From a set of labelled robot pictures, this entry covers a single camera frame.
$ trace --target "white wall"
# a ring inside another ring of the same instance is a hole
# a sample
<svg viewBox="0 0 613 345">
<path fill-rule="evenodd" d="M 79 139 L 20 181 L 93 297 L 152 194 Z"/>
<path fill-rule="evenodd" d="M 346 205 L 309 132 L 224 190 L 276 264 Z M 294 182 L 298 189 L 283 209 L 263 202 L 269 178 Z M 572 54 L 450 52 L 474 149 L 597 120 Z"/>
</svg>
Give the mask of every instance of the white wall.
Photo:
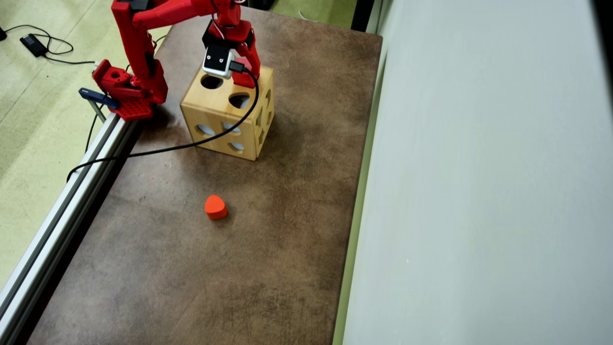
<svg viewBox="0 0 613 345">
<path fill-rule="evenodd" d="M 345 344 L 612 344 L 613 121 L 588 1 L 389 10 Z"/>
</svg>

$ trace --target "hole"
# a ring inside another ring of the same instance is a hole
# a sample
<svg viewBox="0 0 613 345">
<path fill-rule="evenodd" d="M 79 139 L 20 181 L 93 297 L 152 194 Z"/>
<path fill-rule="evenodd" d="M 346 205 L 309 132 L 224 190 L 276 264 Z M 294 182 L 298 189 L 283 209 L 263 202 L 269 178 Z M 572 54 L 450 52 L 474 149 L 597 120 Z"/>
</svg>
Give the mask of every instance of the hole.
<svg viewBox="0 0 613 345">
<path fill-rule="evenodd" d="M 221 125 L 224 127 L 225 130 L 229 130 L 232 126 L 234 126 L 233 123 L 227 123 L 227 122 L 222 122 Z M 232 131 L 235 133 L 240 133 L 240 128 L 236 127 Z"/>
<path fill-rule="evenodd" d="M 262 108 L 260 108 L 260 114 L 257 116 L 256 119 L 256 126 L 261 126 L 262 125 Z"/>
<path fill-rule="evenodd" d="M 243 109 L 249 104 L 249 94 L 246 92 L 234 93 L 228 98 L 230 104 L 236 108 Z"/>
<path fill-rule="evenodd" d="M 245 148 L 243 144 L 239 142 L 229 142 L 228 146 L 236 153 L 243 153 L 243 149 Z"/>
<path fill-rule="evenodd" d="M 210 128 L 207 125 L 197 125 L 196 129 L 201 133 L 201 134 L 205 134 L 208 136 L 214 136 L 215 135 L 215 131 L 213 131 L 212 128 Z"/>
<path fill-rule="evenodd" d="M 223 81 L 222 78 L 217 78 L 217 77 L 213 77 L 213 76 L 204 76 L 204 77 L 202 77 L 202 79 L 200 79 L 200 83 L 205 88 L 214 90 L 216 88 L 219 88 L 221 86 L 221 84 L 224 83 L 224 81 Z"/>
<path fill-rule="evenodd" d="M 268 92 L 266 92 L 266 108 L 270 107 L 270 91 L 271 89 L 268 90 Z"/>
</svg>

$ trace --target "blue clamp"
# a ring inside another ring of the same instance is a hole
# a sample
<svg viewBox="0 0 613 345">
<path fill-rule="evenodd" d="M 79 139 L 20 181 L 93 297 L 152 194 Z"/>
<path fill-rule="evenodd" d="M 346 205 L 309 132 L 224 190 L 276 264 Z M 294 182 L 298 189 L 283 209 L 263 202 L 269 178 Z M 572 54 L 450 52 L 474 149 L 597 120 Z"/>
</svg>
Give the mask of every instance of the blue clamp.
<svg viewBox="0 0 613 345">
<path fill-rule="evenodd" d="M 111 109 L 117 109 L 121 105 L 121 103 L 115 101 L 107 95 L 92 91 L 84 87 L 82 87 L 81 90 L 78 91 L 78 93 L 81 95 L 81 97 L 87 99 L 88 101 L 104 104 Z"/>
</svg>

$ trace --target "black cable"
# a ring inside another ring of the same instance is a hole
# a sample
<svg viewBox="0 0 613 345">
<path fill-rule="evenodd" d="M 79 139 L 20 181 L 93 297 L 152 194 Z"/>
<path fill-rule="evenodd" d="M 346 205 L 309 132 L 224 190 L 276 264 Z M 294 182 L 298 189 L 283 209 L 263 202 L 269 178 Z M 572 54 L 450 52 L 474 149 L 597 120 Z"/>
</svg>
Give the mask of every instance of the black cable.
<svg viewBox="0 0 613 345">
<path fill-rule="evenodd" d="M 102 110 L 102 107 L 104 107 L 104 104 L 100 104 L 98 109 Z M 87 153 L 87 150 L 89 148 L 89 140 L 91 139 L 91 133 L 93 133 L 94 131 L 94 125 L 96 124 L 97 118 L 98 118 L 98 114 L 94 114 L 94 120 L 91 122 L 91 127 L 89 128 L 89 134 L 87 135 L 87 144 L 85 144 L 85 153 Z"/>
<path fill-rule="evenodd" d="M 67 64 L 96 63 L 95 61 L 79 61 L 79 62 L 71 62 L 71 61 L 56 60 L 56 59 L 50 58 L 49 56 L 46 56 L 46 55 L 42 55 L 42 57 L 44 57 L 44 58 L 45 58 L 45 59 L 47 59 L 47 60 L 57 61 L 57 62 L 62 62 L 62 63 L 67 63 Z"/>
<path fill-rule="evenodd" d="M 47 48 L 47 50 L 48 50 L 49 54 L 52 54 L 52 55 L 62 55 L 62 54 L 68 54 L 68 53 L 72 52 L 73 50 L 75 50 L 75 49 L 74 49 L 74 47 L 72 46 L 72 44 L 70 44 L 70 43 L 66 42 L 66 41 L 65 41 L 65 40 L 63 40 L 63 39 L 60 39 L 60 38 L 57 38 L 57 37 L 53 37 L 53 36 L 51 36 L 51 35 L 50 35 L 50 34 L 49 34 L 49 33 L 48 33 L 46 30 L 41 29 L 41 28 L 39 28 L 39 27 L 37 27 L 37 26 L 34 26 L 34 25 L 30 25 L 30 24 L 17 25 L 17 26 L 13 26 L 12 28 L 10 28 L 10 29 L 8 29 L 8 30 L 4 30 L 4 32 L 5 32 L 5 33 L 8 33 L 9 31 L 11 31 L 11 30 L 13 30 L 13 29 L 23 28 L 23 27 L 26 27 L 26 26 L 27 26 L 27 27 L 30 27 L 30 28 L 34 28 L 34 29 L 36 29 L 36 30 L 41 30 L 42 32 L 44 32 L 44 33 L 45 33 L 44 35 L 42 35 L 42 34 L 32 34 L 32 35 L 34 35 L 34 36 L 39 36 L 39 37 L 46 37 L 46 38 L 48 38 L 48 39 L 49 39 L 49 41 L 47 41 L 47 46 L 46 46 L 46 48 Z M 51 46 L 51 40 L 56 40 L 56 41 L 60 41 L 60 42 L 66 43 L 67 45 L 69 45 L 69 46 L 70 46 L 70 49 L 69 49 L 69 50 L 66 50 L 65 52 L 59 52 L 59 53 L 58 53 L 58 52 L 52 52 L 52 51 L 49 49 L 49 46 Z M 63 60 L 56 60 L 56 59 L 50 58 L 49 56 L 46 56 L 46 55 L 42 55 L 42 56 L 43 56 L 44 58 L 48 59 L 48 60 L 57 61 L 57 62 L 61 62 L 61 63 L 67 63 L 67 64 L 85 64 L 85 63 L 95 63 L 95 61 L 79 61 L 79 62 L 63 61 Z"/>
<path fill-rule="evenodd" d="M 210 138 L 206 138 L 206 139 L 203 139 L 203 140 L 200 140 L 200 141 L 192 142 L 190 144 L 173 146 L 173 147 L 167 147 L 165 149 L 159 149 L 159 150 L 153 150 L 153 151 L 145 151 L 145 152 L 139 152 L 139 153 L 132 153 L 130 155 L 106 157 L 106 158 L 99 158 L 97 160 L 91 160 L 89 162 L 77 165 L 75 168 L 73 168 L 70 171 L 70 173 L 68 174 L 68 177 L 66 178 L 66 182 L 68 182 L 68 180 L 70 180 L 70 177 L 72 176 L 72 173 L 74 173 L 76 170 L 79 170 L 79 169 L 81 169 L 81 168 L 83 168 L 85 166 L 88 166 L 88 165 L 92 165 L 94 163 L 100 163 L 100 162 L 103 162 L 103 161 L 112 161 L 112 160 L 118 160 L 118 159 L 124 159 L 124 158 L 127 159 L 127 158 L 132 158 L 132 157 L 154 155 L 156 153 L 163 153 L 163 152 L 168 152 L 168 151 L 187 149 L 188 147 L 194 147 L 194 146 L 202 145 L 202 144 L 204 144 L 206 142 L 215 140 L 217 138 L 220 138 L 220 137 L 230 133 L 236 127 L 238 127 L 241 123 L 243 123 L 249 117 L 249 115 L 251 115 L 253 109 L 256 107 L 257 100 L 259 99 L 259 94 L 260 94 L 260 88 L 259 88 L 259 85 L 257 84 L 256 76 L 254 76 L 253 73 L 250 70 L 248 70 L 247 68 L 245 68 L 245 67 L 243 67 L 242 72 L 248 73 L 251 76 L 251 78 L 253 79 L 253 82 L 256 84 L 256 97 L 253 100 L 253 104 L 251 105 L 251 107 L 247 111 L 247 114 L 245 114 L 245 116 L 243 116 L 237 123 L 232 125 L 232 127 L 228 128 L 225 131 L 223 131 L 223 132 L 221 132 L 219 134 L 216 134 L 216 135 L 214 135 L 214 136 L 212 136 Z"/>
<path fill-rule="evenodd" d="M 165 37 L 166 37 L 166 35 L 163 35 L 163 36 L 162 36 L 162 37 L 160 37 L 159 39 L 156 39 L 156 40 L 155 40 L 155 44 L 158 44 L 158 42 L 159 42 L 161 39 L 165 38 Z"/>
</svg>

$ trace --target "power adapter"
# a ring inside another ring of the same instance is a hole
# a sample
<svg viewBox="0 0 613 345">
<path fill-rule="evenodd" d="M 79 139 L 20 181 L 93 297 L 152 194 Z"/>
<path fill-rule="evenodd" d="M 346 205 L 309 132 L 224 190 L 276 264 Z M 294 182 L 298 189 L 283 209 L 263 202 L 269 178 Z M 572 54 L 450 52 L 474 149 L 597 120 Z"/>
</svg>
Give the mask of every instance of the power adapter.
<svg viewBox="0 0 613 345">
<path fill-rule="evenodd" d="M 44 55 L 49 51 L 33 34 L 25 35 L 19 41 L 36 57 Z"/>
</svg>

